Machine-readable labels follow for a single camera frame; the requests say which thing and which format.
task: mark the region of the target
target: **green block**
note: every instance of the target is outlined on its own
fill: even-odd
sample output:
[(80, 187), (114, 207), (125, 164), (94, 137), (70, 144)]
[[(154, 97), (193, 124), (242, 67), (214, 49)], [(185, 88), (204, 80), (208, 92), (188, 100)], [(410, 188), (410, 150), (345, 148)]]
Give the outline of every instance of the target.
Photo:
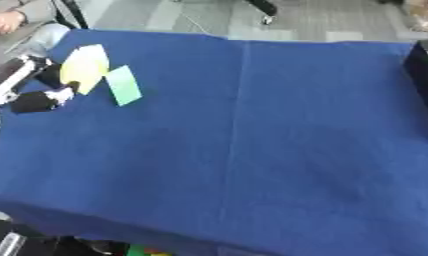
[(146, 254), (142, 246), (132, 245), (128, 250), (127, 256), (146, 256)]
[(119, 106), (124, 106), (142, 97), (135, 76), (128, 66), (110, 71), (105, 78)]

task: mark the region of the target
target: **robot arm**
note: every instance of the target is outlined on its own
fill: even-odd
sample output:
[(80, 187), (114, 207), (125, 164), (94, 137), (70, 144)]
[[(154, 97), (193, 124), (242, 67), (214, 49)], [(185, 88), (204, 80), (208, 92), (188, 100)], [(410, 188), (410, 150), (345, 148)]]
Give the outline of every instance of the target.
[[(21, 56), (0, 66), (0, 107), (10, 104), (15, 113), (50, 111), (74, 97), (78, 83), (62, 86), (60, 65), (47, 58)], [(20, 93), (26, 83), (37, 78), (51, 87), (50, 91)]]

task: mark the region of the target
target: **person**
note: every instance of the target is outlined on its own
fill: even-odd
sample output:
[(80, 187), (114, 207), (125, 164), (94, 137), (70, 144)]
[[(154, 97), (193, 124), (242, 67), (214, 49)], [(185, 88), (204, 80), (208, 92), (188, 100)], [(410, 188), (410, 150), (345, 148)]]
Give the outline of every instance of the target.
[(30, 54), (45, 57), (69, 31), (55, 23), (53, 0), (0, 0), (0, 64)]

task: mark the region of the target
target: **person's leg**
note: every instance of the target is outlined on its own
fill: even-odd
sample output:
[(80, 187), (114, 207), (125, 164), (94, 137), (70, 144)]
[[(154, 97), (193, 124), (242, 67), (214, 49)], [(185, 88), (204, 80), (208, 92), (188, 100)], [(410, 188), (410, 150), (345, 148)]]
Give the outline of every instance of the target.
[(69, 32), (69, 28), (58, 23), (46, 24), (35, 31), (32, 36), (14, 49), (10, 55), (17, 57), (22, 54), (46, 57), (47, 51), (57, 45)]

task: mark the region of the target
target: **cable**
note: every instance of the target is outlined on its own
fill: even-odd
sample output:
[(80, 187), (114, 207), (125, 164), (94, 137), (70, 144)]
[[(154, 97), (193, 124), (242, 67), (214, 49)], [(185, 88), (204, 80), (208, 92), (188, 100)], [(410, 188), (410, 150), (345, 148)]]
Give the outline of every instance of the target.
[(192, 24), (194, 24), (196, 27), (198, 27), (198, 29), (200, 29), (203, 33), (212, 36), (211, 33), (209, 33), (208, 31), (206, 31), (200, 24), (198, 24), (195, 20), (191, 19), (191, 17), (187, 16), (186, 14), (184, 14), (183, 12), (181, 13), (181, 15), (183, 17), (185, 17), (187, 20), (189, 20)]

